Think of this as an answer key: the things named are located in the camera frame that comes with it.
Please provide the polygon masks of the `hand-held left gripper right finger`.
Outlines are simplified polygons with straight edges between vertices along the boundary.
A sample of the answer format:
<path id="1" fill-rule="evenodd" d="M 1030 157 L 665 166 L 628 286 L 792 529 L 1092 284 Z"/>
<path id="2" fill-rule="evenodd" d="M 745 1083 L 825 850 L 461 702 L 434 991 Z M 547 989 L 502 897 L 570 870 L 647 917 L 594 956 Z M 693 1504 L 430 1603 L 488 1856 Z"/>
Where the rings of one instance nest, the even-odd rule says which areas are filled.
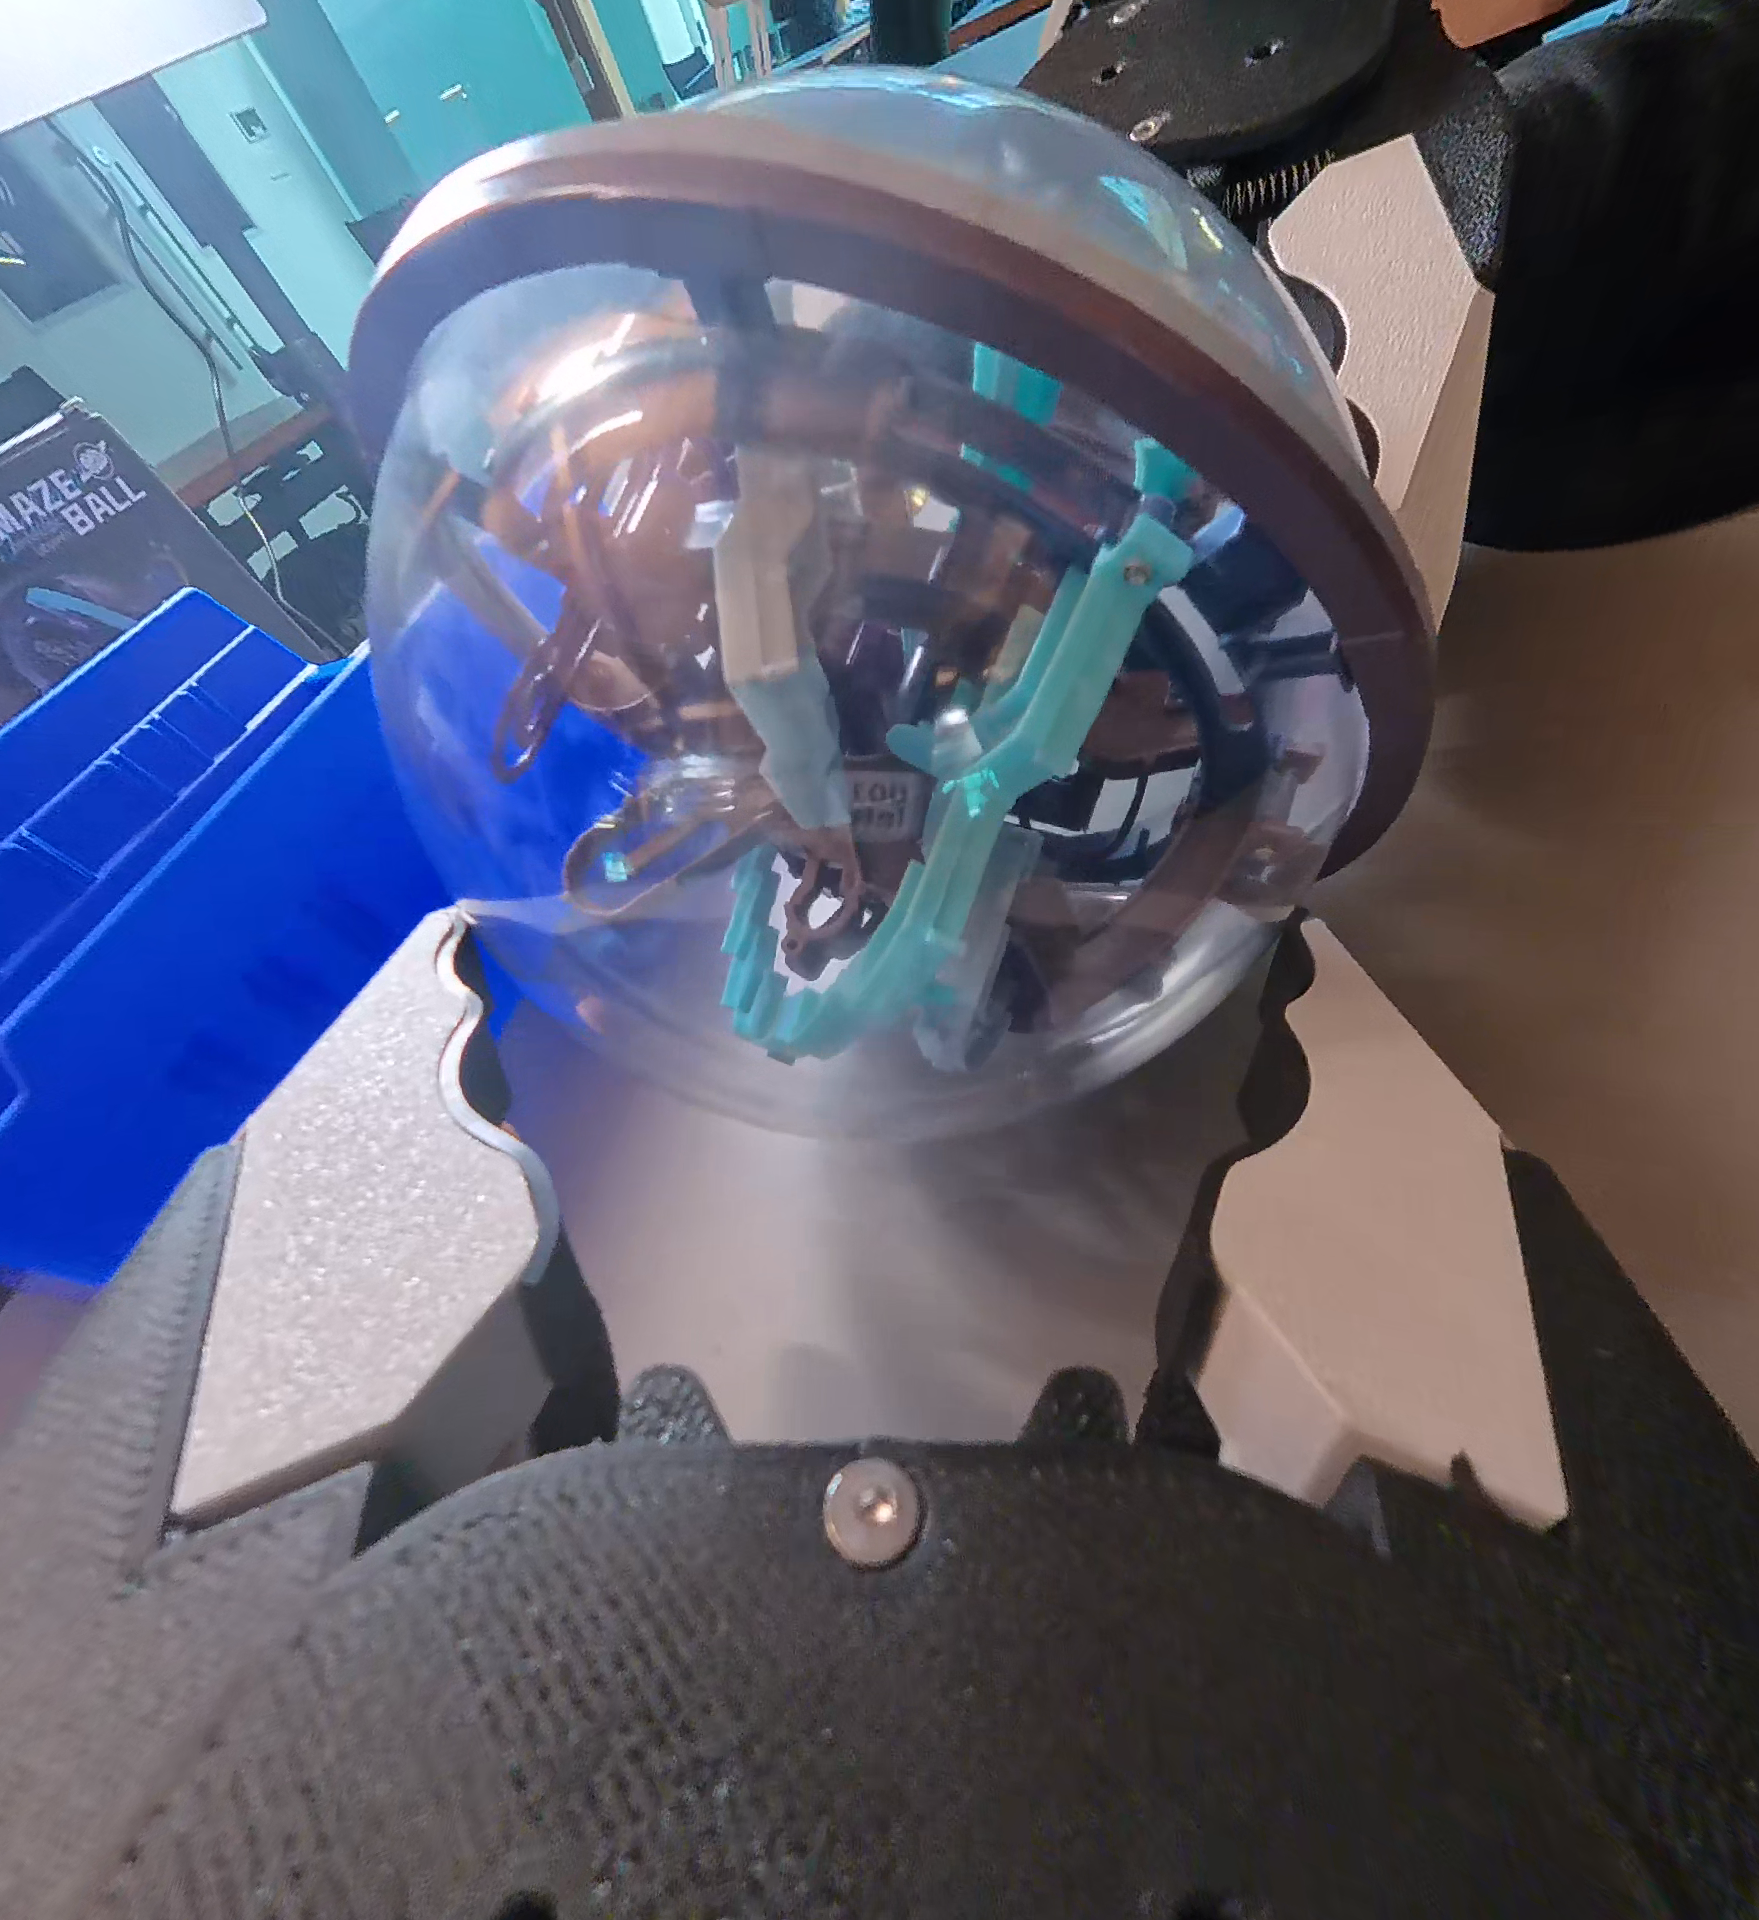
<path id="1" fill-rule="evenodd" d="M 1160 1309 L 1216 1461 L 1309 1507 L 1357 1466 L 1570 1509 L 1508 1141 L 1318 919 L 1282 935 Z"/>

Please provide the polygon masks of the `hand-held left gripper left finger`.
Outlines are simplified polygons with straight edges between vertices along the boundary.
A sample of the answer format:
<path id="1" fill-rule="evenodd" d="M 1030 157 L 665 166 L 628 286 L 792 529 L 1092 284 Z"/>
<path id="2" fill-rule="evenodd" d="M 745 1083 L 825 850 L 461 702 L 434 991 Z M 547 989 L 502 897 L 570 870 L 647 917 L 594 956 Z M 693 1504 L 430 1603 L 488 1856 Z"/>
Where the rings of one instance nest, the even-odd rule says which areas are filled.
<path id="1" fill-rule="evenodd" d="M 604 1312 L 488 1011 L 468 921 L 427 915 L 244 1122 L 180 1522 L 355 1466 L 436 1500 L 614 1438 Z"/>

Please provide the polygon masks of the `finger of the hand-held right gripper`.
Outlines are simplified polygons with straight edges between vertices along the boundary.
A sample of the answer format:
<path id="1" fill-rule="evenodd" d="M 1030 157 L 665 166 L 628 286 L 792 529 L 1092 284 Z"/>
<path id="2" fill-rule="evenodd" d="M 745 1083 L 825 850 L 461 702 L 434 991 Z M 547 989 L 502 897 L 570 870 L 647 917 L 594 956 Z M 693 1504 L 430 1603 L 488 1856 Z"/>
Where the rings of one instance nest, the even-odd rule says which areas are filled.
<path id="1" fill-rule="evenodd" d="M 1409 133 L 1325 167 L 1269 229 L 1269 246 L 1275 268 L 1328 297 L 1344 327 L 1336 381 L 1372 424 L 1375 489 L 1440 626 L 1465 548 L 1492 288 Z"/>

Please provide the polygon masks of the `clear plastic maze ball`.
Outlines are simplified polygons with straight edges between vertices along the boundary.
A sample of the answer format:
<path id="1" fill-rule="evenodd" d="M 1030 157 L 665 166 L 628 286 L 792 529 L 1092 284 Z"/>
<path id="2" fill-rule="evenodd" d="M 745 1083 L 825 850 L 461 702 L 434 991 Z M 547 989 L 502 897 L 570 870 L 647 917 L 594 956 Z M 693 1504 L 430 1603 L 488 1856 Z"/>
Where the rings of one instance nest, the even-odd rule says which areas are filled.
<path id="1" fill-rule="evenodd" d="M 724 1115 L 932 1139 L 1124 1078 L 1422 758 L 1432 600 L 1304 314 L 1024 92 L 511 141 L 348 371 L 425 851 L 520 995 Z"/>

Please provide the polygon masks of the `dark blue maze ball box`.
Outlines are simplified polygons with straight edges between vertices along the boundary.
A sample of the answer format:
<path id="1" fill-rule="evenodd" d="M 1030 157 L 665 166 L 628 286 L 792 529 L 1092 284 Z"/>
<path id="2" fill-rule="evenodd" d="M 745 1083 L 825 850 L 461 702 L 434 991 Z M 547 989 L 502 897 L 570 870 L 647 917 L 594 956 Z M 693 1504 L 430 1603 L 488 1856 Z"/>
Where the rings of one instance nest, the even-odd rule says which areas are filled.
<path id="1" fill-rule="evenodd" d="M 33 371 L 2 379 L 0 729 L 184 590 L 324 658 L 107 420 Z"/>

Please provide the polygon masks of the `blue plastic bin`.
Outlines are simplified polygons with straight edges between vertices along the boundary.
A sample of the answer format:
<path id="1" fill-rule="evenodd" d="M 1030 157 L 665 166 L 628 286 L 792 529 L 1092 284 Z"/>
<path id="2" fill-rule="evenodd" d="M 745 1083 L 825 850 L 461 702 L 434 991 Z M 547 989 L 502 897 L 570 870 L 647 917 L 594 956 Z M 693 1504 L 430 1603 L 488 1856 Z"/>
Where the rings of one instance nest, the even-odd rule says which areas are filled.
<path id="1" fill-rule="evenodd" d="M 188 590 L 0 731 L 0 1269 L 101 1286 L 420 923 L 368 647 Z"/>

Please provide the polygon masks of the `white light panel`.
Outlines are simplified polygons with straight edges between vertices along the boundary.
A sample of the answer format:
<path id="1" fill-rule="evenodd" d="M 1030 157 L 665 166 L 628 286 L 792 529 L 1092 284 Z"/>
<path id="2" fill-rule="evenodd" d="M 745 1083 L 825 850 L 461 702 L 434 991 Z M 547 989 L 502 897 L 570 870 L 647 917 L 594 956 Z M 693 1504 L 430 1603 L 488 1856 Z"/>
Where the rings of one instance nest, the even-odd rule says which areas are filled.
<path id="1" fill-rule="evenodd" d="M 0 136 L 263 26 L 258 3 L 0 3 Z"/>

